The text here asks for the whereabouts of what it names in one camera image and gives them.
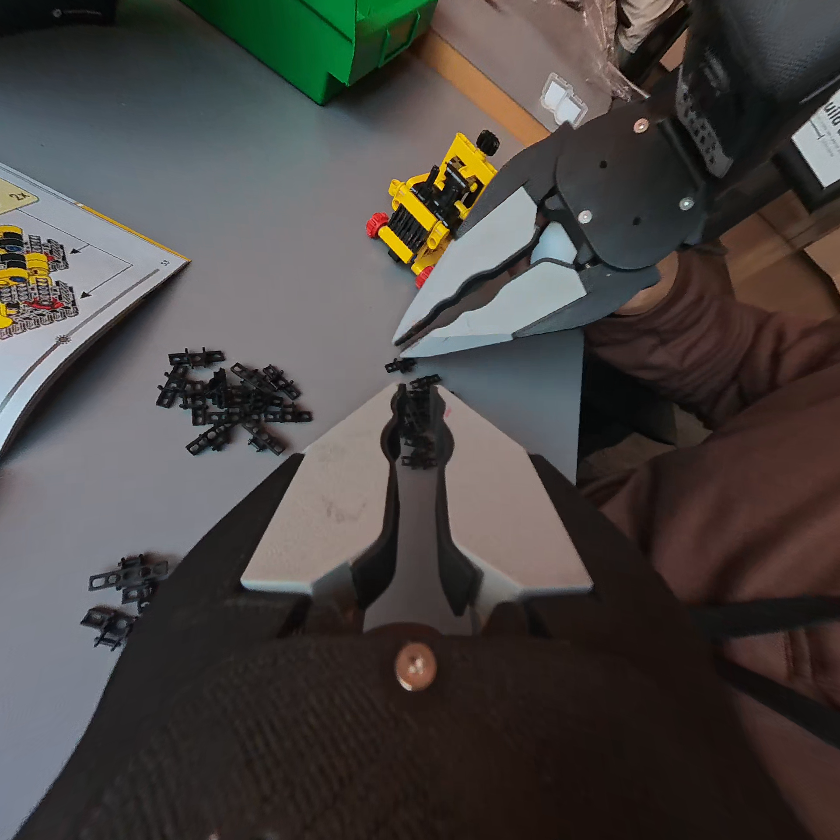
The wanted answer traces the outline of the open lego instruction booklet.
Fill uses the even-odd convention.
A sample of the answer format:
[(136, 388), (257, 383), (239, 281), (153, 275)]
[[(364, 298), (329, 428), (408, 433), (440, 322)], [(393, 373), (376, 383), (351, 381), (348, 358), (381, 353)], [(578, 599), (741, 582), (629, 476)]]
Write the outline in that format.
[(1, 452), (49, 388), (189, 258), (1, 166)]

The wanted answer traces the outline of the yellow lego bulldozer model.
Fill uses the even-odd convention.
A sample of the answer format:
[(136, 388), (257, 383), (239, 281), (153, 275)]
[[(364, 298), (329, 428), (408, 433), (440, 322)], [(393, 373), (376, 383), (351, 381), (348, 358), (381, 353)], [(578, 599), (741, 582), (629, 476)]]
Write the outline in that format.
[(462, 227), (497, 169), (491, 158), (500, 141), (483, 130), (475, 142), (457, 133), (442, 162), (406, 181), (392, 180), (390, 213), (374, 213), (365, 226), (389, 256), (408, 267), (421, 288)]

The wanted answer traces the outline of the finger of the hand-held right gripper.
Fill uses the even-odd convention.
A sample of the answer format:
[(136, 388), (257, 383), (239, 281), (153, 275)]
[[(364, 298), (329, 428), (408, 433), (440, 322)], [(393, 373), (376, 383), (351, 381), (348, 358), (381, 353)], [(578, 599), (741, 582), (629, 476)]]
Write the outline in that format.
[[(408, 346), (467, 310), (478, 309), (509, 280), (544, 259), (574, 264), (576, 247), (559, 223), (537, 225), (538, 207), (523, 187), (445, 251), (400, 321), (393, 343)], [(570, 305), (516, 337), (574, 329)]]
[(462, 312), (400, 352), (405, 358), (431, 358), (512, 341), (562, 308), (585, 297), (574, 268), (544, 259), (513, 277), (478, 309)]

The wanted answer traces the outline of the small clear plastic case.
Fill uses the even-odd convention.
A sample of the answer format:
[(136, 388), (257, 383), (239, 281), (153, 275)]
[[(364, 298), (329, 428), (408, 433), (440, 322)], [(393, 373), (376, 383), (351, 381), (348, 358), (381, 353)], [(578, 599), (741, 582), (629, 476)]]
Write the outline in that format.
[(573, 86), (555, 72), (549, 73), (539, 99), (541, 107), (552, 115), (556, 126), (579, 128), (588, 113), (588, 106), (574, 92)]

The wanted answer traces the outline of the person's right forearm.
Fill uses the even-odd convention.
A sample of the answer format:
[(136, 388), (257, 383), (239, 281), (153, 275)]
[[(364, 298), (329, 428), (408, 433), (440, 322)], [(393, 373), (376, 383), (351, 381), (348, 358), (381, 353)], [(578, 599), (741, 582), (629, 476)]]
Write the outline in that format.
[(676, 258), (655, 301), (584, 329), (601, 360), (717, 429), (758, 405), (814, 410), (838, 425), (838, 316), (767, 311), (723, 289), (724, 259), (701, 249)]

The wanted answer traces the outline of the clear plastic bag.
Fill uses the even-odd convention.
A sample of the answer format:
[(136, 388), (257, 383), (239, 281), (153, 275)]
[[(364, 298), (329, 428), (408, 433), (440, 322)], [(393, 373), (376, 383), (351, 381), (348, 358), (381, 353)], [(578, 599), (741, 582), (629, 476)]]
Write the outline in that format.
[(532, 84), (553, 73), (583, 99), (646, 98), (640, 69), (660, 29), (688, 14), (679, 1), (485, 2), (500, 27), (499, 56)]

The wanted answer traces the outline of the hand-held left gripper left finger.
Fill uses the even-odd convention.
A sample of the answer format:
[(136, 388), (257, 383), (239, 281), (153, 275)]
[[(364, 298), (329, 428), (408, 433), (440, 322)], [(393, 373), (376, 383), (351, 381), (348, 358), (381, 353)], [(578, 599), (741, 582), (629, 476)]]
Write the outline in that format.
[(403, 385), (391, 385), (310, 444), (240, 577), (251, 592), (365, 610), (392, 582)]

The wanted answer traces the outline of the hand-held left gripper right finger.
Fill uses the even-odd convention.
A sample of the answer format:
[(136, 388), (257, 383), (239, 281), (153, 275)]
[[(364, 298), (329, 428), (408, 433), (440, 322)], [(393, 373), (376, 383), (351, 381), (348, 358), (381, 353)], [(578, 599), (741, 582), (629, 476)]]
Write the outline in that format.
[(441, 385), (430, 391), (438, 576), (453, 614), (592, 591), (529, 452)]

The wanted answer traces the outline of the green plastic bin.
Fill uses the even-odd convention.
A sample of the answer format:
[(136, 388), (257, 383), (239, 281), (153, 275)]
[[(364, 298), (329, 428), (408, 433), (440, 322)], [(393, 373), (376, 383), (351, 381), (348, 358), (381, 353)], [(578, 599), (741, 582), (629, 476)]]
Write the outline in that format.
[(401, 55), (436, 1), (184, 1), (319, 105)]

